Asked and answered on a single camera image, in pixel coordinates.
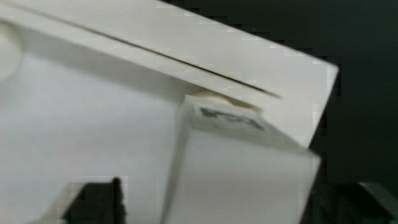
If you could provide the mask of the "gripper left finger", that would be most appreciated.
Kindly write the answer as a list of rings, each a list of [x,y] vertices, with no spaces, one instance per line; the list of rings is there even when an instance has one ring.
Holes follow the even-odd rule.
[[[126,224],[122,182],[87,183],[62,214],[66,224]]]

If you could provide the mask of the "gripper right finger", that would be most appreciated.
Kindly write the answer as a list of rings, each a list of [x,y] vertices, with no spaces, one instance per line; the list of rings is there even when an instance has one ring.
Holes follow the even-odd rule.
[[[398,224],[398,198],[375,182],[336,186],[334,224]]]

